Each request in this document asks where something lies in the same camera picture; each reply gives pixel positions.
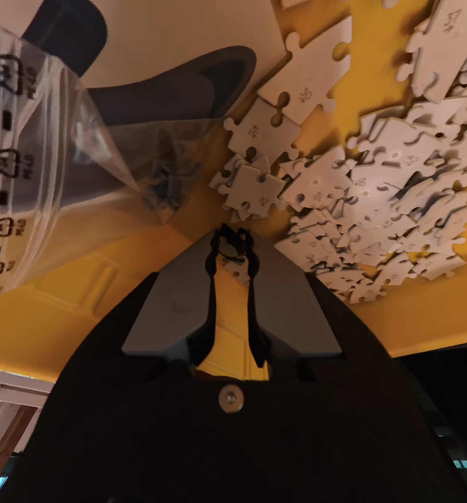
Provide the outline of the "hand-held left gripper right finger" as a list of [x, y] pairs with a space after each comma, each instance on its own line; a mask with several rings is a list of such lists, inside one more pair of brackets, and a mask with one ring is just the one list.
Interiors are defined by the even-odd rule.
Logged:
[[246, 231], [249, 348], [256, 365], [332, 358], [342, 348], [304, 271]]

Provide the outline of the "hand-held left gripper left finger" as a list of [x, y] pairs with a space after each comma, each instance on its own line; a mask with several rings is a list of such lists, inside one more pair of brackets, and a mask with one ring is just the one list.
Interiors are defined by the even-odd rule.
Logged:
[[218, 251], [213, 230], [158, 272], [122, 346], [126, 355], [194, 366], [205, 360], [215, 343]]

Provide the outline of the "yellow plastic bin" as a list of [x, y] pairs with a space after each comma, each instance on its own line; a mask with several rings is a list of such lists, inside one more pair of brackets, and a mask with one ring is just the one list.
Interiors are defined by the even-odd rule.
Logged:
[[[397, 82], [395, 73], [409, 60], [406, 41], [433, 4], [399, 1], [384, 9], [381, 1], [308, 1], [282, 9], [272, 1], [282, 35], [296, 31], [305, 43], [346, 15], [353, 17], [351, 44], [333, 53], [334, 58], [350, 54], [352, 67], [329, 94], [335, 111], [316, 108], [303, 122], [295, 144], [301, 154], [324, 153], [357, 134], [363, 114], [410, 103], [409, 84]], [[145, 228], [0, 295], [0, 370], [56, 381], [92, 328], [149, 273], [230, 221], [223, 196], [208, 187], [232, 155], [228, 140], [222, 126], [212, 129], [203, 170], [168, 225]], [[456, 249], [467, 262], [467, 226], [463, 236], [466, 241]], [[393, 357], [467, 343], [467, 265], [451, 278], [407, 279], [376, 302], [351, 308]]]

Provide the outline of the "pile of puzzle pieces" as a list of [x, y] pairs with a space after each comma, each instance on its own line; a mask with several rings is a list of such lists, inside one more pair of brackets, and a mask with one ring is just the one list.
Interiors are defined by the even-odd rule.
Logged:
[[233, 157], [209, 187], [232, 223], [290, 208], [275, 249], [351, 304], [417, 277], [452, 277], [467, 227], [467, 1], [435, 1], [413, 29], [396, 80], [412, 105], [359, 118], [345, 145], [302, 157], [294, 141], [315, 109], [335, 110], [332, 88], [351, 69], [349, 15], [302, 43], [285, 38], [289, 60], [256, 92], [246, 115], [223, 126]]

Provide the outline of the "clear bag of blue parts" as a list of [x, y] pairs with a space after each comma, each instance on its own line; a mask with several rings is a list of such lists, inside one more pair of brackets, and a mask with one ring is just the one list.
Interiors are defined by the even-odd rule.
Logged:
[[88, 89], [107, 31], [92, 1], [39, 1], [23, 34], [0, 21], [0, 296], [173, 216], [257, 64], [229, 44]]

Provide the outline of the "white paper sheet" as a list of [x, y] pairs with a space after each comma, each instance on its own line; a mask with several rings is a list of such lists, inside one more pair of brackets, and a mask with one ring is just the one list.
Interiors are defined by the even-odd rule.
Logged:
[[[199, 52], [245, 44], [257, 64], [249, 84], [223, 118], [282, 59], [283, 42], [271, 1], [92, 1], [107, 23], [98, 57], [82, 73], [90, 88], [141, 82]], [[23, 34], [39, 1], [0, 1], [0, 21]]]

